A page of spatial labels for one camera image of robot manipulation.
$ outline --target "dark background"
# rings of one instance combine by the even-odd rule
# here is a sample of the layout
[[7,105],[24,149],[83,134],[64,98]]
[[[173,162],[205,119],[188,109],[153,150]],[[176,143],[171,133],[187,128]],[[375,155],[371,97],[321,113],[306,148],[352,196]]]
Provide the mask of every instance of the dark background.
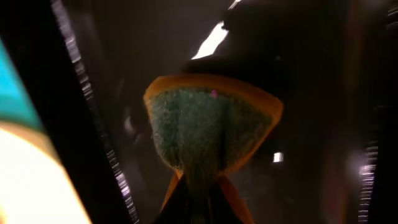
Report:
[[[357,222],[357,169],[365,142],[361,128],[366,126],[365,109],[371,107],[367,86],[383,5],[367,11],[350,1],[243,1],[271,9],[272,16],[255,17],[245,31],[261,30],[264,20],[277,24],[277,30],[264,32],[280,34],[270,45],[278,46],[284,71],[269,72],[262,62],[248,60],[244,68],[249,72],[242,76],[282,89],[278,97],[285,109],[269,140],[230,177],[233,184],[256,223],[326,223],[324,194],[331,193],[324,193],[324,183],[332,169],[337,178],[331,181],[346,190],[342,219]],[[142,223],[151,223],[159,213],[172,174],[150,138],[144,91],[156,77],[187,66],[231,3],[64,1]],[[256,49],[265,40],[232,45],[250,43]],[[269,81],[278,75],[283,78]],[[283,163],[271,162],[275,151],[284,153]]]

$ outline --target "teal object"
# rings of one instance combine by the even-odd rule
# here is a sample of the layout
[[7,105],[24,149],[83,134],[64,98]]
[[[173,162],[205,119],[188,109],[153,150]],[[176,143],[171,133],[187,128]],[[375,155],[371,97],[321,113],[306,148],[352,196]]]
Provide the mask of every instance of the teal object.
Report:
[[237,96],[211,91],[179,88],[149,100],[157,152],[183,170],[198,198],[205,197],[221,171],[253,150],[272,121]]
[[0,40],[0,121],[42,131],[42,125]]

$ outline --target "white glowing light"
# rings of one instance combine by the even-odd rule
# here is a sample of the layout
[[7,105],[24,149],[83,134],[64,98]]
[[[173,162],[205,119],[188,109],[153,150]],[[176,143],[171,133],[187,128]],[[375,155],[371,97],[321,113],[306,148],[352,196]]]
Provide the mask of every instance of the white glowing light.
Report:
[[273,162],[282,162],[284,160],[284,154],[281,152],[274,153],[274,161]]
[[[232,3],[232,5],[228,9],[232,9],[240,1],[241,0],[235,0],[235,2]],[[226,35],[228,34],[228,31],[224,30],[223,26],[224,22],[217,23],[217,25],[211,31],[210,35],[201,44],[198,53],[195,56],[193,56],[192,59],[206,57],[214,53],[216,48],[219,46],[219,44],[225,39]]]
[[376,169],[375,165],[365,165],[365,166],[361,166],[360,170],[359,170],[359,174],[361,175],[373,175],[374,172],[372,172],[373,170]]
[[61,164],[1,126],[0,223],[91,223]]

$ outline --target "glass surface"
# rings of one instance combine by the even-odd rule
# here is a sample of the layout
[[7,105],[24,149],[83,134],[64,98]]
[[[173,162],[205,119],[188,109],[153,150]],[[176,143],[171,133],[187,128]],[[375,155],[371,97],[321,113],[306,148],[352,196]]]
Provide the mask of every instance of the glass surface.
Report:
[[143,96],[157,77],[182,73],[235,78],[284,104],[280,123],[228,176],[255,223],[358,221],[384,2],[63,3],[140,223],[155,220],[173,174]]

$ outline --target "pink speck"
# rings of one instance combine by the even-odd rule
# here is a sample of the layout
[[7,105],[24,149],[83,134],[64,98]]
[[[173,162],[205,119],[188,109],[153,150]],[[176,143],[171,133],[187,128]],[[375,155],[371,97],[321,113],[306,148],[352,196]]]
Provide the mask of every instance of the pink speck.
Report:
[[214,98],[217,98],[217,91],[216,91],[216,90],[212,90],[212,91],[211,91],[211,95],[212,95]]

